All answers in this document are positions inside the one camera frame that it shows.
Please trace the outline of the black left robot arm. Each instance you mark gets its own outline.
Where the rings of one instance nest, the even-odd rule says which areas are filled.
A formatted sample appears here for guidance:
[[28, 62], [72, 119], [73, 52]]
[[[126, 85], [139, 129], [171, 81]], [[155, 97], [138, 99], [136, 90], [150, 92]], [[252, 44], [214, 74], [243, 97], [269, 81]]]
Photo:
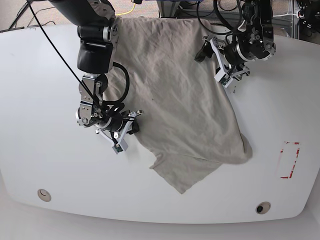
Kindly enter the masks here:
[[218, 1], [213, 1], [213, 10], [227, 32], [219, 33], [209, 30], [213, 37], [204, 36], [204, 43], [195, 56], [201, 63], [205, 58], [215, 56], [218, 63], [214, 79], [228, 87], [232, 81], [240, 81], [250, 75], [247, 62], [267, 60], [276, 52], [273, 10], [269, 0], [246, 0], [237, 3], [239, 11], [238, 25], [245, 24], [245, 30], [231, 26], [222, 16]]

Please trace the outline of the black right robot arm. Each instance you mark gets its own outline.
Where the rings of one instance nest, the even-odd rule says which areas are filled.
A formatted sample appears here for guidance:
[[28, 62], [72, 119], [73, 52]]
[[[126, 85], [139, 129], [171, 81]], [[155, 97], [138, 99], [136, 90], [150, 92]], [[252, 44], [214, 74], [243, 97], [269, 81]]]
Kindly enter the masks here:
[[[77, 26], [80, 47], [77, 68], [84, 72], [79, 83], [81, 96], [75, 114], [77, 123], [96, 127], [95, 132], [109, 141], [116, 153], [127, 150], [125, 135], [139, 132], [137, 116], [141, 110], [124, 110], [130, 89], [127, 69], [114, 61], [118, 46], [120, 19], [108, 0], [53, 0], [52, 5]], [[125, 89], [117, 100], [104, 100], [108, 88], [107, 73], [117, 68], [124, 73]]]

